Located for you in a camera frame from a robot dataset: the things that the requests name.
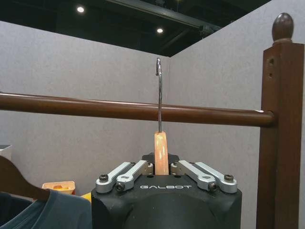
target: gray wall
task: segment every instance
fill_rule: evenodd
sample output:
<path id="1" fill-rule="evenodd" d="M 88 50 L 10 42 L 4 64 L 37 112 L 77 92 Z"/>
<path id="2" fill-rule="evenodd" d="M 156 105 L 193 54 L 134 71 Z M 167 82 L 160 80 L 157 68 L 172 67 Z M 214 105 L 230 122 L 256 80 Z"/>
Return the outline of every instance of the gray wall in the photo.
<path id="1" fill-rule="evenodd" d="M 0 22 L 0 91 L 156 103 L 156 55 Z M 164 100 L 168 62 L 162 57 Z M 157 122 L 0 111 L 0 144 L 33 184 L 74 180 L 92 190 L 102 172 L 154 149 Z"/>
<path id="2" fill-rule="evenodd" d="M 172 57 L 168 102 L 259 110 L 263 50 L 273 43 L 272 23 L 281 12 L 290 13 L 295 20 L 293 40 L 304 43 L 304 10 L 303 0 L 273 0 Z M 167 134 L 170 152 L 179 152 L 186 160 L 203 161 L 236 176 L 243 192 L 242 229 L 254 229 L 259 128 L 170 123 Z M 302 148 L 300 228 L 303 229 Z"/>

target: blue t-shirt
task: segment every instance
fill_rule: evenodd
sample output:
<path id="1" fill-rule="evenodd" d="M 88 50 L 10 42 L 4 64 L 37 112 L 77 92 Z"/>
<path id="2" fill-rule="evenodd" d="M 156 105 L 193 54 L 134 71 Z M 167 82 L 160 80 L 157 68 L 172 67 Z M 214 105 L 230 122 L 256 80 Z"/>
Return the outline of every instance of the blue t-shirt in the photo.
<path id="1" fill-rule="evenodd" d="M 91 204 L 50 190 L 46 203 L 35 201 L 0 229 L 92 229 Z"/>
<path id="2" fill-rule="evenodd" d="M 8 193 L 0 192 L 0 226 L 16 217 L 31 203 L 29 200 L 12 197 Z"/>

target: clothes hanger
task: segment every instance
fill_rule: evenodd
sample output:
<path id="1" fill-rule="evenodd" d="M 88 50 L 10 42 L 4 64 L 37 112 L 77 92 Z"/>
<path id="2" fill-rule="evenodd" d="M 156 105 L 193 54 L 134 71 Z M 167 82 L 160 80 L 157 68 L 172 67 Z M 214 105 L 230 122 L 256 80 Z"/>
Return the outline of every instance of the clothes hanger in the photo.
<path id="1" fill-rule="evenodd" d="M 47 201 L 50 191 L 30 184 L 8 159 L 0 156 L 0 191 Z"/>
<path id="2" fill-rule="evenodd" d="M 161 60 L 157 58 L 157 72 L 159 77 L 159 106 L 158 106 L 158 123 L 159 131 L 154 134 L 154 163 L 155 175 L 168 175 L 168 153 L 167 153 L 167 140 L 166 133 L 162 131 L 162 68 Z"/>

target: white box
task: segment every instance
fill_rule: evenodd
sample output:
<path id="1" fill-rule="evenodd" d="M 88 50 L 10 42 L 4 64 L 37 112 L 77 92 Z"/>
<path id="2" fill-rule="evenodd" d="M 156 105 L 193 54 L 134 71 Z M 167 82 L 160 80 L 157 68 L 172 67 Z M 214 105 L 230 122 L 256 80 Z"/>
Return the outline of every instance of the white box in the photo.
<path id="1" fill-rule="evenodd" d="M 11 160 L 11 146 L 10 145 L 0 145 L 0 156 Z"/>

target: brown wooden pole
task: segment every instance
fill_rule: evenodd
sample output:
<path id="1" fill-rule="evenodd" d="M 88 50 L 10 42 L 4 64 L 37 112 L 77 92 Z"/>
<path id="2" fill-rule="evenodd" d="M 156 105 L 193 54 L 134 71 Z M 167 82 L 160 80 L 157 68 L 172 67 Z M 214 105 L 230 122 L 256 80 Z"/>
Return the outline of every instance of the brown wooden pole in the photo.
<path id="1" fill-rule="evenodd" d="M 277 125 L 261 128 L 257 229 L 298 229 L 304 45 L 292 33 L 292 18 L 280 14 L 264 52 L 262 109 Z"/>
<path id="2" fill-rule="evenodd" d="M 0 93 L 0 110 L 57 115 L 158 120 L 156 104 L 83 100 L 41 95 Z M 221 125 L 271 126 L 272 112 L 254 110 L 218 109 L 192 106 L 162 106 L 165 122 Z"/>

